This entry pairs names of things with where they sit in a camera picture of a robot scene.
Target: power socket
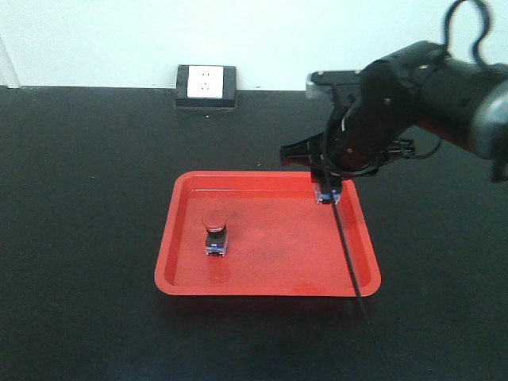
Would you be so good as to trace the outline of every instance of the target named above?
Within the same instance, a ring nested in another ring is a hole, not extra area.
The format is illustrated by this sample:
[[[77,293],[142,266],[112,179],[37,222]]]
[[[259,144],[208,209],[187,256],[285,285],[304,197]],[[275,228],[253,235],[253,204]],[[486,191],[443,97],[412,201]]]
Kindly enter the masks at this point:
[[[237,69],[234,66],[179,65],[176,107],[234,108]]]
[[[223,66],[189,66],[188,98],[222,98]]]

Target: black cable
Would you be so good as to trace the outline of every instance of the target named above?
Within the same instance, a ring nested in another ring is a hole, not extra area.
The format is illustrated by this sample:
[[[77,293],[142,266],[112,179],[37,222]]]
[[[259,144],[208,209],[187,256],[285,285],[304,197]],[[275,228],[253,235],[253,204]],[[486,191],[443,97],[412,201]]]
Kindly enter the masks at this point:
[[[324,173],[325,173],[326,186],[328,187],[328,189],[331,192],[332,183],[330,180],[329,169],[326,168],[324,170]],[[388,378],[391,381],[393,381],[393,380],[395,380],[394,374],[391,371],[390,365],[388,365],[387,359],[383,353],[383,349],[381,348],[381,344],[379,343],[378,337],[375,334],[374,328],[372,327],[371,319],[369,318],[369,316],[367,315],[367,311],[365,310],[363,296],[360,291],[360,286],[358,285],[358,280],[356,279],[355,269],[352,266],[351,256],[349,254],[349,248],[348,248],[348,245],[346,244],[344,229],[341,224],[341,218],[339,216],[339,211],[337,209],[337,205],[335,204],[335,202],[333,200],[333,194],[332,194],[331,204],[332,204],[332,209],[333,209],[333,215],[335,216],[335,223],[337,225],[337,230],[339,231],[339,236],[341,237],[342,248],[344,249],[344,256],[346,259],[346,263],[348,264],[349,276],[351,277],[352,286],[355,289],[356,300],[358,301],[358,305],[360,306],[360,309],[361,309],[362,314],[364,316],[364,320],[367,323],[367,327],[368,327],[369,333],[371,334],[372,341],[374,341],[375,349],[376,349],[377,353],[379,354],[379,357],[381,358],[381,361],[383,362],[385,369],[387,370]]]
[[[444,52],[448,53],[448,46],[450,45],[450,22],[452,20],[452,16],[455,13],[457,7],[466,0],[456,0],[452,6],[448,9],[448,12],[446,13],[446,16],[444,17],[444,45],[443,50]],[[484,71],[491,71],[491,67],[486,64],[486,62],[483,60],[480,52],[479,52],[479,46],[482,42],[483,38],[489,33],[491,29],[491,16],[489,14],[489,10],[487,8],[487,4],[483,2],[483,0],[470,0],[475,3],[475,5],[478,7],[480,15],[482,17],[483,22],[483,28],[482,32],[480,33],[479,37],[476,39],[475,43],[473,44],[471,51],[473,58],[475,59],[476,64],[480,66]]]
[[[423,153],[421,155],[416,155],[416,154],[409,154],[407,152],[404,152],[404,157],[407,158],[407,159],[416,159],[416,160],[423,160],[423,159],[428,159],[429,157],[431,157],[434,153],[437,152],[437,150],[439,149],[439,147],[441,146],[441,143],[442,143],[442,139],[439,138],[439,141],[437,142],[437,144],[434,146],[434,148],[432,148],[430,151],[428,151],[427,153]]]

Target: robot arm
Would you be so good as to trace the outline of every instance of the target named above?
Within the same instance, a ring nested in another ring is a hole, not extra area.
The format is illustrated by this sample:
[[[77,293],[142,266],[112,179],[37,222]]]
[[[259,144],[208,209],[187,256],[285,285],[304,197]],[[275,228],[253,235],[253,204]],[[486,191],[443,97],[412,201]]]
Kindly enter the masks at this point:
[[[459,0],[445,18],[445,44],[420,41],[368,65],[361,72],[315,72],[308,93],[331,90],[334,110],[323,133],[281,148],[282,164],[298,163],[328,170],[342,179],[374,175],[400,157],[419,157],[411,140],[398,136],[417,125],[485,159],[493,160],[491,180],[508,180],[508,65],[487,65],[479,43],[475,64],[448,53],[449,22]]]

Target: red button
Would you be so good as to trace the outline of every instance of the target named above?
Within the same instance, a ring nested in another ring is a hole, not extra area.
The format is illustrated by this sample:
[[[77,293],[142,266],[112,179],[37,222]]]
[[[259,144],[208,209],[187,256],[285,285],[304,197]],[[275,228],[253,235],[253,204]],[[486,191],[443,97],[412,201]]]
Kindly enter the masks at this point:
[[[203,214],[201,221],[210,233],[218,233],[225,228],[226,216],[219,210],[211,210]]]

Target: white wall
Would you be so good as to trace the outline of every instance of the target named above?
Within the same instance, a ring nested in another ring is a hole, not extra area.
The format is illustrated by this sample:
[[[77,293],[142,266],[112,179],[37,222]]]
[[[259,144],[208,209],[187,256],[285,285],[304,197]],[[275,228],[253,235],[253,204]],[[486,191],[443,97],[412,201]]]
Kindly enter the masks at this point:
[[[22,86],[174,87],[178,64],[238,67],[239,88],[302,90],[319,69],[362,68],[441,41],[452,0],[2,0],[0,37]],[[508,1],[491,0],[491,62],[508,62]],[[468,57],[474,6],[456,15]]]

